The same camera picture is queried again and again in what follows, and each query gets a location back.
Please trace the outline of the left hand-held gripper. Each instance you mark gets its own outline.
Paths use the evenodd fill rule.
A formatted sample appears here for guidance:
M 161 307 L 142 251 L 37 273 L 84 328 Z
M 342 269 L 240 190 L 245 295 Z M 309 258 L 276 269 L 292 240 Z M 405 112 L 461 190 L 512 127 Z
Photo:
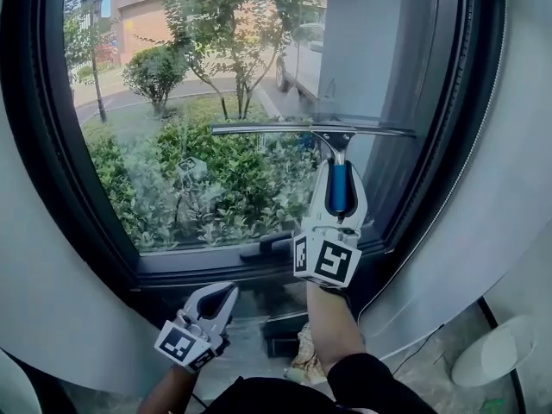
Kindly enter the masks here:
M 154 348 L 190 373 L 198 373 L 229 345 L 225 327 L 238 298 L 235 283 L 215 283 L 194 291 L 177 318 L 166 321 Z

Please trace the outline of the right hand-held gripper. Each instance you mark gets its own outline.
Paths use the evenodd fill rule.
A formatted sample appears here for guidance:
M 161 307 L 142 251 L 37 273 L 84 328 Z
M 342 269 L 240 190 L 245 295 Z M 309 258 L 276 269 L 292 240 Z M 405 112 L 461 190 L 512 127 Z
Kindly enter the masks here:
M 293 237 L 293 275 L 318 285 L 349 285 L 362 252 L 357 248 L 367 215 L 367 196 L 361 176 L 352 164 L 346 165 L 347 205 L 342 224 L 329 207 L 333 163 L 325 160 L 308 212 Z

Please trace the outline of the blue handled metal squeegee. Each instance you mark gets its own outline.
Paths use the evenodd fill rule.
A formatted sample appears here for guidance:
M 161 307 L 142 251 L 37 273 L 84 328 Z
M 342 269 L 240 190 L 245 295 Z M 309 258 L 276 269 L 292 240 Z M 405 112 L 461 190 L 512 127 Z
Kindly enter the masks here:
M 331 174 L 329 206 L 331 211 L 344 212 L 348 206 L 346 151 L 355 135 L 376 135 L 415 138 L 411 129 L 382 125 L 347 125 L 342 122 L 239 122 L 212 124 L 213 135 L 239 135 L 262 133 L 311 133 L 329 147 L 333 155 L 334 169 Z

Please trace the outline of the large window glass pane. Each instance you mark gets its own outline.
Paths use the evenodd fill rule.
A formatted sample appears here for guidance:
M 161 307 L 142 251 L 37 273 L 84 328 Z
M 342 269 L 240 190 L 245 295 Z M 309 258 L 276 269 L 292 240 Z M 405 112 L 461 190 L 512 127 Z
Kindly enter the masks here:
M 346 161 L 361 176 L 367 196 L 367 215 L 358 246 L 373 252 L 392 242 L 417 178 L 416 166 L 422 159 L 437 106 L 436 97 L 428 92 L 427 86 L 432 77 L 443 72 L 441 66 L 430 63 L 435 56 L 441 0 L 326 0 L 318 16 L 307 16 L 298 25 L 324 24 L 317 99 L 310 100 L 296 86 L 281 92 L 276 84 L 275 61 L 254 91 L 246 119 L 237 115 L 235 75 L 230 72 L 219 72 L 214 78 L 226 98 L 228 119 L 223 117 L 217 94 L 192 74 L 170 92 L 164 115 L 156 116 L 152 104 L 123 83 L 126 64 L 120 61 L 114 22 L 111 12 L 104 16 L 102 0 L 101 16 L 95 20 L 95 28 L 101 35 L 96 61 L 106 123 L 101 122 L 98 113 L 87 53 L 87 16 L 83 15 L 80 2 L 63 0 L 63 29 L 71 90 L 78 93 L 81 85 L 88 84 L 96 98 L 96 112 L 78 116 L 83 138 L 87 127 L 135 129 L 174 116 L 199 116 L 210 126 L 239 122 L 342 122 L 411 129 L 417 135 L 415 138 L 355 135 L 346 151 Z M 313 139 L 320 161 L 312 196 L 319 166 L 325 160 L 334 162 L 326 143 L 311 133 L 262 134 L 304 134 Z M 138 251 L 130 239 L 129 242 L 140 254 L 205 253 L 219 248 L 241 251 L 259 239 L 236 245 L 148 253 Z

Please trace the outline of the person's right forearm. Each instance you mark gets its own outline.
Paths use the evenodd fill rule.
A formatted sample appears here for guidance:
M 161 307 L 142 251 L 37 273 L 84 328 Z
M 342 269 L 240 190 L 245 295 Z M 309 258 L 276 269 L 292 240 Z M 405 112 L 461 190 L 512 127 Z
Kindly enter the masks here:
M 367 352 L 362 334 L 344 297 L 306 285 L 310 334 L 324 373 L 340 360 Z

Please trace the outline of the person's left forearm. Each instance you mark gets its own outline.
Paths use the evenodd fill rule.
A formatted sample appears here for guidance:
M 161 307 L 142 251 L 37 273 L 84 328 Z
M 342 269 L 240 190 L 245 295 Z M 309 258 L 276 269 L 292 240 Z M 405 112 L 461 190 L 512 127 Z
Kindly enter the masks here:
M 163 379 L 141 401 L 137 414 L 185 414 L 198 380 L 197 373 L 171 366 Z

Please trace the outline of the clear plastic sheet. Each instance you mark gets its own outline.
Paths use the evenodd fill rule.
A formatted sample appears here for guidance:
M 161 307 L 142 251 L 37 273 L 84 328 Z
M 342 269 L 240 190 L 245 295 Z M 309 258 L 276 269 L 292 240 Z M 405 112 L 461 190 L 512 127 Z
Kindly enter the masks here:
M 216 359 L 225 372 L 260 375 L 270 367 L 262 329 L 265 317 L 234 318 L 227 326 L 229 345 Z

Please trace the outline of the small window pane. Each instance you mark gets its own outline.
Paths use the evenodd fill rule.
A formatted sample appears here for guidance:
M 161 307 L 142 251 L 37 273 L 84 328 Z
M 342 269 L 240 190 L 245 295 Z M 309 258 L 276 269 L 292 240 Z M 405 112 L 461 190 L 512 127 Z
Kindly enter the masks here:
M 240 318 L 282 317 L 306 311 L 306 306 L 303 283 L 264 285 L 241 291 L 233 315 Z

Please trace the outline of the black flat box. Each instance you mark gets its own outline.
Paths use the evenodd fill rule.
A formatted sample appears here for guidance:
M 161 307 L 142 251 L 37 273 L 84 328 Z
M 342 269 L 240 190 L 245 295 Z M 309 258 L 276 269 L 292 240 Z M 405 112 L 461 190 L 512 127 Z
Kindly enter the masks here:
M 308 322 L 306 312 L 268 319 L 261 333 L 269 358 L 294 358 L 298 354 L 298 333 Z

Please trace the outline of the beige checkered cloth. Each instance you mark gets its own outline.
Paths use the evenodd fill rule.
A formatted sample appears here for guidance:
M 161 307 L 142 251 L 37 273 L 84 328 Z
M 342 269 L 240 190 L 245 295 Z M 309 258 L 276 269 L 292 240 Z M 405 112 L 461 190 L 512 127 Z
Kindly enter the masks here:
M 304 383 L 315 385 L 325 381 L 326 376 L 312 341 L 309 323 L 298 332 L 298 342 L 298 353 L 292 360 L 291 370 L 300 374 Z

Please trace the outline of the green hedge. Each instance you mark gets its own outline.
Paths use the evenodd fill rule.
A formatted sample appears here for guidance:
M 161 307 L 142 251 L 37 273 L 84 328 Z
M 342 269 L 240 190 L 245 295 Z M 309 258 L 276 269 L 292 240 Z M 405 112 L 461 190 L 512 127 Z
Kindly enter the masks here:
M 102 187 L 142 252 L 252 242 L 295 229 L 320 161 L 304 134 L 214 136 L 199 116 L 84 129 Z

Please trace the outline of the person's black clothing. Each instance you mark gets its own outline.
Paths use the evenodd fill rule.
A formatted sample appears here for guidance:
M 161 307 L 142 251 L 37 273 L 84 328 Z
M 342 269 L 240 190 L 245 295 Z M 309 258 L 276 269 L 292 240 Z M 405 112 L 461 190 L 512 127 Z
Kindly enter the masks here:
M 436 414 L 370 354 L 338 361 L 327 381 L 333 396 L 285 379 L 238 378 L 202 414 Z

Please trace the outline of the thin leafy tree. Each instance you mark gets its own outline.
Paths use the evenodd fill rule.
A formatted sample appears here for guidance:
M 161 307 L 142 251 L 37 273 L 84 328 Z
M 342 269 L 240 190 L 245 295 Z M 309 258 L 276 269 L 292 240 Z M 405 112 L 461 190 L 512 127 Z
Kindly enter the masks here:
M 221 0 L 225 57 L 235 74 L 237 115 L 246 119 L 254 91 L 291 42 L 305 9 L 321 0 Z
M 226 98 L 214 82 L 219 72 L 233 73 L 236 85 L 246 71 L 238 55 L 236 12 L 250 0 L 161 0 L 168 29 L 166 40 L 142 39 L 172 61 L 172 72 L 182 82 L 188 74 L 217 94 L 223 117 L 229 118 Z

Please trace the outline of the white rounded toilet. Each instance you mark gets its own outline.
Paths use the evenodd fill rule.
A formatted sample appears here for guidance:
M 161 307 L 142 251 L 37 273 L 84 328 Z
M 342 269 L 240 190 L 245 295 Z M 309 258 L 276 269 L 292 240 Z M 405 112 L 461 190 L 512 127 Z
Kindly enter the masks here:
M 515 370 L 535 346 L 533 319 L 527 315 L 512 317 L 466 348 L 450 377 L 458 386 L 484 386 Z

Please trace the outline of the round green shrub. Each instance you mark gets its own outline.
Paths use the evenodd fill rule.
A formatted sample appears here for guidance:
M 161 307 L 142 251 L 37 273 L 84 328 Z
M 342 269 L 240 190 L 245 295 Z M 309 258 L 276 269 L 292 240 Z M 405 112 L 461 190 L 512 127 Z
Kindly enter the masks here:
M 125 65 L 123 83 L 145 97 L 156 116 L 163 116 L 170 92 L 184 79 L 188 65 L 173 47 L 157 46 L 136 53 Z

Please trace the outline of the brick building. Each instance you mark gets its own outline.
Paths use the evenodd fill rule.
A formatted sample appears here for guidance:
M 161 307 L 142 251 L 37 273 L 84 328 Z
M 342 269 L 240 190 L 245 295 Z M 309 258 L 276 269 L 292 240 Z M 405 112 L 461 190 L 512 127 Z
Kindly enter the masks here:
M 318 16 L 325 4 L 326 0 L 321 0 L 315 9 L 305 9 L 301 21 L 307 16 Z M 123 64 L 127 64 L 136 53 L 152 47 L 142 39 L 143 36 L 157 40 L 168 38 L 161 0 L 111 0 L 111 16 Z

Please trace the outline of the black street lamp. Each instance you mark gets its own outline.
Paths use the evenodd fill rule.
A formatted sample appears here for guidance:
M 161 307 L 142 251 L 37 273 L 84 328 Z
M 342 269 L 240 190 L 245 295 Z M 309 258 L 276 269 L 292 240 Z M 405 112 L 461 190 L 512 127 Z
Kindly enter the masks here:
M 95 20 L 96 16 L 101 16 L 102 0 L 81 0 L 80 3 L 83 15 L 87 16 L 87 53 L 90 55 L 91 59 L 92 77 L 97 95 L 98 113 L 100 115 L 101 122 L 106 123 L 107 116 L 99 84 L 96 61 L 96 48 L 97 44 L 101 41 L 101 35 L 97 33 L 95 28 Z

